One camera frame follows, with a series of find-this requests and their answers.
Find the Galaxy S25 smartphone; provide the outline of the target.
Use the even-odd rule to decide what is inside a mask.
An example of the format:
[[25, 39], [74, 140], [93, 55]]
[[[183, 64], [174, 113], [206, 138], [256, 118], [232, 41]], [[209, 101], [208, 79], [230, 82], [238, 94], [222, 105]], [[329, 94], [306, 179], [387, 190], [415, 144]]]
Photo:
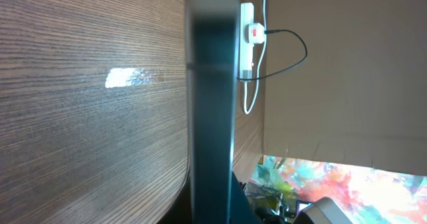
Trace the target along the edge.
[[240, 0], [185, 0], [194, 223], [229, 223]]

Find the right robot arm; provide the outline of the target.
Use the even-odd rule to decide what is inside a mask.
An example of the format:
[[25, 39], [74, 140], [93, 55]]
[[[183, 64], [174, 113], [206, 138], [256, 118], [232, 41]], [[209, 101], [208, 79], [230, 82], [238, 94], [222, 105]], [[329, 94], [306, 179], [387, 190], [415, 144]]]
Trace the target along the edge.
[[352, 221], [331, 198], [323, 197], [299, 210], [293, 224], [352, 224]]

